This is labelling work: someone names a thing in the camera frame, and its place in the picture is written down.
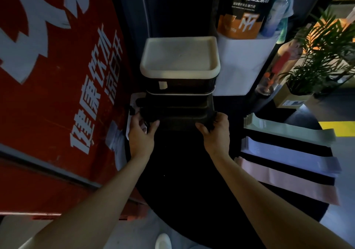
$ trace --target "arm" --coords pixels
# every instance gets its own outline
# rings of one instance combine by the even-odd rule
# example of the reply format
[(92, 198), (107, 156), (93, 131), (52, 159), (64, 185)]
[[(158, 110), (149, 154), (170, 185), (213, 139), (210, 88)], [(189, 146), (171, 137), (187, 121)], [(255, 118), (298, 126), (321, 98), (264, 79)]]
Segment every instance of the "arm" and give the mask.
[(155, 121), (145, 134), (140, 128), (139, 114), (130, 125), (131, 160), (109, 183), (67, 213), (54, 220), (21, 249), (29, 248), (102, 248), (148, 163), (154, 148)]
[(203, 134), (205, 149), (268, 249), (353, 248), (238, 166), (228, 155), (228, 117), (218, 113), (215, 120), (211, 132), (196, 123)]

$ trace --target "container lid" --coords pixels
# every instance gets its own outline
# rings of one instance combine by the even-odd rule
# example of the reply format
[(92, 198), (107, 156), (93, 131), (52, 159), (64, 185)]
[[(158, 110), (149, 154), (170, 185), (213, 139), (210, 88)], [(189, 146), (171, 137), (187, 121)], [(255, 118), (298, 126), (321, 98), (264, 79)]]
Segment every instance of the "container lid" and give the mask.
[(143, 76), (152, 79), (213, 79), (220, 71), (217, 40), (208, 37), (162, 37), (146, 41)]

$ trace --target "black round table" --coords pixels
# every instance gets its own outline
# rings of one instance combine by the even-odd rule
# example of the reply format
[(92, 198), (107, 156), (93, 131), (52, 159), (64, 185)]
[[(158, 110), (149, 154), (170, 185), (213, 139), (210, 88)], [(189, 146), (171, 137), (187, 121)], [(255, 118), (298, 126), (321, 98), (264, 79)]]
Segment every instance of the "black round table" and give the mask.
[[(242, 155), (260, 165), (313, 182), (334, 185), (333, 178), (286, 166), (263, 158), (241, 154), (241, 139), (252, 139), (319, 156), (332, 156), (328, 147), (243, 129), (245, 97), (214, 97), (215, 110), (228, 115), (230, 156)], [(276, 109), (273, 102), (256, 113), (259, 118), (291, 125), (321, 129), (315, 117), (303, 106), (296, 112)], [(271, 185), (268, 189), (317, 221), (328, 204)], [(181, 235), (210, 248), (264, 248), (245, 213), (218, 173), (204, 149), (200, 132), (157, 130), (155, 147), (137, 188), (151, 209)]]

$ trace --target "white display stand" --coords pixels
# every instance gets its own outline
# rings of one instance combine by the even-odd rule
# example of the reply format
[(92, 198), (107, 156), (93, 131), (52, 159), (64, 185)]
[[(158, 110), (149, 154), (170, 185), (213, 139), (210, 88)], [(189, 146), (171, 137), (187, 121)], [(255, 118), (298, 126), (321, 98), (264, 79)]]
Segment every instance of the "white display stand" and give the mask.
[(220, 73), (213, 95), (246, 95), (279, 38), (258, 35), (253, 40), (235, 40), (218, 33)]

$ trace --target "potted plant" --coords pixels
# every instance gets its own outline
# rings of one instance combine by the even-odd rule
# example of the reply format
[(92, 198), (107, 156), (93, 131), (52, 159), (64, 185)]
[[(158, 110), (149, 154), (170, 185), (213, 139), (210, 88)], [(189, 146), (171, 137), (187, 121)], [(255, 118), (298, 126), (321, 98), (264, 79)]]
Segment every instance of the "potted plant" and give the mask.
[(282, 73), (286, 80), (274, 97), (278, 108), (299, 108), (313, 93), (320, 91), (334, 73), (349, 72), (353, 66), (343, 57), (354, 53), (355, 24), (344, 29), (330, 11), (322, 11), (313, 27), (303, 27), (295, 36), (303, 49), (300, 65)]

